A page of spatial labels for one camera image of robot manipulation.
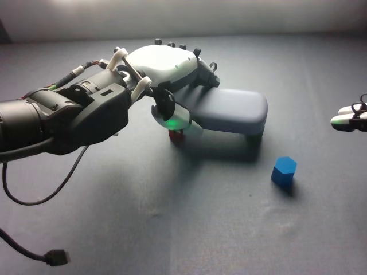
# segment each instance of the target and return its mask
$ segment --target white wall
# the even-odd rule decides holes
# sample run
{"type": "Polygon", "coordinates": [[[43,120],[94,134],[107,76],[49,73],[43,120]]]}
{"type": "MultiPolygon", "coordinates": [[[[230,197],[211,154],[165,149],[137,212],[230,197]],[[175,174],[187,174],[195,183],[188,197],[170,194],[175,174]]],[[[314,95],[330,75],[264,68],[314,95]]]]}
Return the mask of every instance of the white wall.
{"type": "Polygon", "coordinates": [[[365,26],[366,0],[1,0],[15,42],[318,32],[365,26]]]}

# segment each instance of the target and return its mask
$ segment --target blue block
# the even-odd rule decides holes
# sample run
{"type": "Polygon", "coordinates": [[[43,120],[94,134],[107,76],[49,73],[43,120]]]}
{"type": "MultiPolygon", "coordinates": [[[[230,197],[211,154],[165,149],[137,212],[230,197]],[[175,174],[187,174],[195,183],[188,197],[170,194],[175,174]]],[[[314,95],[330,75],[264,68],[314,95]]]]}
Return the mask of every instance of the blue block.
{"type": "Polygon", "coordinates": [[[282,156],[276,160],[271,180],[278,186],[289,188],[293,183],[297,162],[289,156],[282,156]]]}

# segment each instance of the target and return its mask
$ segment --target cable connector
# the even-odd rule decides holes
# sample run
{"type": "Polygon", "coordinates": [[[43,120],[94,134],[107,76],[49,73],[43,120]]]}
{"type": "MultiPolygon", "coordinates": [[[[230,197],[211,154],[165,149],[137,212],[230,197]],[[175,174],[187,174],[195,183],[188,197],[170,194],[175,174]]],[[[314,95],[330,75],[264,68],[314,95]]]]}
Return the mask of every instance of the cable connector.
{"type": "Polygon", "coordinates": [[[69,253],[64,249],[50,250],[44,256],[45,263],[50,266],[66,265],[70,262],[69,253]]]}

